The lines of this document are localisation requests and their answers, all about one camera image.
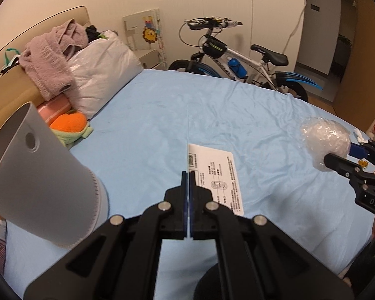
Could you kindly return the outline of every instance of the bicycle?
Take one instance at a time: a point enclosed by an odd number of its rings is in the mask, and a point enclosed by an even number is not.
[[[200,37],[198,46],[190,45],[183,41],[181,37],[181,30],[184,25],[188,25],[191,30],[207,29],[207,33]],[[276,53],[260,45],[251,45],[251,50],[262,54],[260,62],[254,61],[238,51],[229,48],[225,43],[216,38],[225,28],[232,28],[242,26],[238,21],[232,21],[228,18],[196,18],[192,20],[185,20],[184,24],[179,29],[180,40],[189,46],[199,47],[201,51],[193,54],[190,60],[180,59],[173,62],[168,70],[181,70],[194,74],[207,75],[217,78],[222,76],[207,64],[202,63],[204,56],[209,56],[231,80],[238,80],[248,84],[272,89],[281,93],[290,93],[293,97],[308,102],[307,92],[300,83],[315,86],[318,89],[322,88],[311,79],[293,72],[275,71],[272,72],[269,63],[274,66],[287,66],[289,64],[288,57],[281,53]],[[243,62],[249,67],[253,68],[251,74],[248,75],[247,70],[240,63]]]

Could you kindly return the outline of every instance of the pink cushion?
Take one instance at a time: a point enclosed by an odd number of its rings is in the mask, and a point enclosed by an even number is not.
[[[45,101],[37,107],[38,113],[47,125],[50,125],[58,116],[65,114],[70,110],[70,101],[63,93],[49,101]]]

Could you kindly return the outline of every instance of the bed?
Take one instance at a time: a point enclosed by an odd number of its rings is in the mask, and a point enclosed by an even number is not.
[[[245,216],[264,214],[338,274],[369,241],[373,215],[354,203],[347,179],[313,167],[300,136],[310,116],[354,130],[291,95],[229,79],[144,70],[91,120],[94,132],[71,153],[104,183],[110,215],[128,218],[180,184],[189,143],[230,151]],[[66,252],[7,222],[4,278],[22,298],[28,284]],[[192,299],[216,261],[213,241],[165,240],[155,298]]]

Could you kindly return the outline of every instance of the bicycle handlebar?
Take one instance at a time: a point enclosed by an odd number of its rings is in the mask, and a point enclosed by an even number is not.
[[[198,19],[195,21],[187,22],[187,25],[191,30],[201,30],[201,29],[214,29],[214,28],[232,28],[236,26],[243,25],[240,21],[233,21],[228,18],[219,19],[219,18],[204,18]]]

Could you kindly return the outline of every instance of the white paper card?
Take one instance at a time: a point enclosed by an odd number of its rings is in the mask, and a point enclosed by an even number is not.
[[[189,171],[195,172],[196,184],[211,190],[215,202],[244,214],[242,195],[234,156],[231,152],[189,144]]]

